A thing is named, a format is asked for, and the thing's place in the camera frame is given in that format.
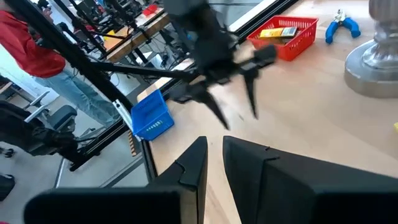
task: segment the workshop table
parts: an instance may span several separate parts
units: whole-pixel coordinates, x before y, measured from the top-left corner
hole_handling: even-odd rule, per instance
[[[163,11],[163,8],[158,8],[155,13],[151,14],[150,16],[145,16],[141,14],[136,18],[137,21],[137,26],[141,26],[145,24],[147,21],[149,21],[151,18],[156,16],[157,13]],[[148,24],[148,26],[145,27],[145,31],[148,34],[149,37],[152,37],[154,34],[159,32],[161,29],[163,29],[168,23],[170,22],[170,19],[167,15],[167,13],[163,13],[159,18],[157,18],[155,21],[151,22]],[[117,31],[115,35],[125,37],[128,35],[129,28],[128,27],[123,27],[121,30]],[[147,39],[145,38],[144,34],[141,32],[137,33],[133,37],[131,37],[130,40],[126,41],[124,44],[119,46],[117,49],[115,49],[112,53],[110,53],[107,56],[107,59],[110,62],[116,63],[129,53],[131,53],[134,49],[136,49],[138,46],[143,44]],[[107,37],[107,39],[104,42],[104,46],[106,50],[112,49],[115,45],[120,43],[122,41],[121,39],[115,39],[111,37]]]
[[[349,31],[340,29],[334,43],[327,45],[325,31],[339,8],[358,22],[362,36],[352,39]],[[346,56],[374,35],[368,12],[367,0],[299,1],[288,9],[285,14],[319,17],[317,38],[294,61],[279,60],[261,70],[256,82],[258,120],[251,113],[242,77],[210,88],[230,131],[203,104],[167,102],[175,125],[150,143],[155,168],[160,175],[197,137],[207,137],[205,223],[240,223],[224,172],[223,136],[398,177],[398,134],[393,128],[398,100],[361,96],[343,78]],[[253,50],[244,43],[237,60],[248,58]]]

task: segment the wooden table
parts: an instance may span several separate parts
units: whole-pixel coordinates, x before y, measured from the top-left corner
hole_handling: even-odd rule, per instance
[[[141,26],[145,24],[149,19],[153,18],[157,13],[160,11],[163,11],[162,8],[158,8],[156,10],[156,13],[151,14],[150,16],[145,16],[141,14],[139,17],[137,17],[137,26]],[[148,34],[148,36],[153,36],[157,32],[159,32],[161,29],[163,29],[168,23],[170,22],[169,17],[167,16],[167,13],[164,13],[161,15],[159,18],[157,18],[155,21],[151,22],[148,26],[146,26],[145,31]],[[117,31],[115,35],[125,37],[128,35],[129,29],[128,27],[123,27],[121,30]],[[112,49],[115,45],[120,43],[122,41],[121,39],[115,39],[115,38],[109,38],[107,37],[107,40],[105,40],[104,46],[106,50]],[[146,38],[142,33],[136,34],[134,37],[132,37],[130,40],[126,41],[124,44],[119,46],[114,52],[109,54],[107,56],[107,59],[110,62],[118,62],[120,59],[122,59],[124,56],[132,52],[136,47],[140,46],[146,41]]]
[[[332,45],[325,31],[341,7],[359,23],[362,36],[352,39],[341,28]],[[223,128],[203,104],[167,104],[175,126],[151,142],[159,174],[199,136],[208,140],[208,185],[205,223],[240,223],[224,173],[225,135],[296,154],[398,177],[398,100],[361,96],[344,82],[346,56],[372,39],[368,1],[299,1],[288,15],[319,17],[315,43],[293,62],[278,61],[264,68],[256,83],[259,119],[253,118],[242,77],[210,89],[231,130]],[[237,60],[254,48],[243,44]]]

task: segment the blue pliers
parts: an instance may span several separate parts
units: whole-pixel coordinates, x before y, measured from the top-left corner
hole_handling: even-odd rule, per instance
[[[335,34],[337,28],[341,25],[351,31],[351,36],[353,36],[353,38],[359,37],[361,35],[358,24],[352,20],[352,18],[346,17],[346,13],[339,9],[335,16],[335,20],[331,22],[326,30],[326,43],[331,44],[333,42],[333,35]]]

